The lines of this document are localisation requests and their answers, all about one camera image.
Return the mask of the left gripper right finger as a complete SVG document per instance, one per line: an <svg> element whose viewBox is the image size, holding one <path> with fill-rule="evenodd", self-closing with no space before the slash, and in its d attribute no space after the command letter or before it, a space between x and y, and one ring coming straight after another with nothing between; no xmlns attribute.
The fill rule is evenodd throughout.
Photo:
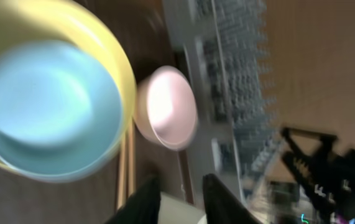
<svg viewBox="0 0 355 224"><path fill-rule="evenodd" d="M207 224L260 223L215 174L203 176L202 188Z"/></svg>

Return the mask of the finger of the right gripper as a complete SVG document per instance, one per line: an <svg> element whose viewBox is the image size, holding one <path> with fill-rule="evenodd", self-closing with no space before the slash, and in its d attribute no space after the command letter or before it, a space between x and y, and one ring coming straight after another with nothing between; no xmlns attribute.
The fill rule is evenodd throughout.
<svg viewBox="0 0 355 224"><path fill-rule="evenodd" d="M296 156L305 156L305 151L299 146L297 140L313 141L316 148L312 152L312 156L327 156L332 151L333 145L336 143L336 135L299 129L284 126L280 130L281 136L288 144L289 148Z"/></svg>
<svg viewBox="0 0 355 224"><path fill-rule="evenodd" d="M312 204L323 205L323 197L315 193L315 183L304 158L287 151L282 154L282 162L294 176L294 179L303 187L305 195L310 199Z"/></svg>

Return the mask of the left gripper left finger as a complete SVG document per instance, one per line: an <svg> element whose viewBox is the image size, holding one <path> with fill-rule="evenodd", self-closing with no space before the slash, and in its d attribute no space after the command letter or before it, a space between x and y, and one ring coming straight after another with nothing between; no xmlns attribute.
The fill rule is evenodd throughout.
<svg viewBox="0 0 355 224"><path fill-rule="evenodd" d="M160 206L160 182L151 177L105 224L158 224Z"/></svg>

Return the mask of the white cup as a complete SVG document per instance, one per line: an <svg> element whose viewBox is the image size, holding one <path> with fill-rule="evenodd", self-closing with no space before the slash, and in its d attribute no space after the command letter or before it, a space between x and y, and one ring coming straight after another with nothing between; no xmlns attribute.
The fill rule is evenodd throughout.
<svg viewBox="0 0 355 224"><path fill-rule="evenodd" d="M189 203L161 193L158 224L207 224L206 213Z"/></svg>

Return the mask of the wooden chopstick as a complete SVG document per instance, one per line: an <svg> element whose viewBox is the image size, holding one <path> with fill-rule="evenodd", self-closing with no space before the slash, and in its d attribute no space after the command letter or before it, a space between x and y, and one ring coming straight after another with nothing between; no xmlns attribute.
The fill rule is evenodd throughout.
<svg viewBox="0 0 355 224"><path fill-rule="evenodd" d="M127 146L126 137L122 138L119 154L119 174L118 174L118 199L117 209L124 206L126 202L126 184L127 184Z"/></svg>
<svg viewBox="0 0 355 224"><path fill-rule="evenodd" d="M127 132L128 140L128 181L127 195L130 197L136 191L136 150L135 150L135 125L130 122Z"/></svg>

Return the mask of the pink bowl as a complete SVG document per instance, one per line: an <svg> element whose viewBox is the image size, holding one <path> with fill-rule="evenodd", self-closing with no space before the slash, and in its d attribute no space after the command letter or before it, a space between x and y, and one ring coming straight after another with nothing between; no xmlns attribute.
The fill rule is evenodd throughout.
<svg viewBox="0 0 355 224"><path fill-rule="evenodd" d="M173 151L193 140L198 112L193 90L183 73L162 66L137 87L134 122L146 140Z"/></svg>

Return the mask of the light blue bowl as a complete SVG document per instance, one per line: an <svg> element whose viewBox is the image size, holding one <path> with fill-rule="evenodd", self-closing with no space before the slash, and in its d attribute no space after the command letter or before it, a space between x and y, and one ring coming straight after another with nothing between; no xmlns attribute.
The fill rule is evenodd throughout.
<svg viewBox="0 0 355 224"><path fill-rule="evenodd" d="M20 174L71 182L96 172L122 120L116 82L74 45L27 42L0 55L0 161Z"/></svg>

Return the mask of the yellow plate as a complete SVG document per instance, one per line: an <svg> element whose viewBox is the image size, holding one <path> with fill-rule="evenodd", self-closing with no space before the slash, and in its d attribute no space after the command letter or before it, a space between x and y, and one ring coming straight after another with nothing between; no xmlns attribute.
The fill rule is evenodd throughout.
<svg viewBox="0 0 355 224"><path fill-rule="evenodd" d="M72 179L113 157L136 81L118 40L73 1L0 1L0 166Z"/></svg>

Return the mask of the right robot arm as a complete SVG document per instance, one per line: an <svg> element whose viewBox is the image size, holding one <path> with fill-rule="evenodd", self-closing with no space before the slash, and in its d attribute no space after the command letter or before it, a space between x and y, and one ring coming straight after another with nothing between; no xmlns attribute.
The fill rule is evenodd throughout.
<svg viewBox="0 0 355 224"><path fill-rule="evenodd" d="M281 136L290 148L282 161L303 187L323 223L355 223L355 149L340 156L333 152L338 141L335 134L285 126ZM308 156L293 136L319 141L316 151Z"/></svg>

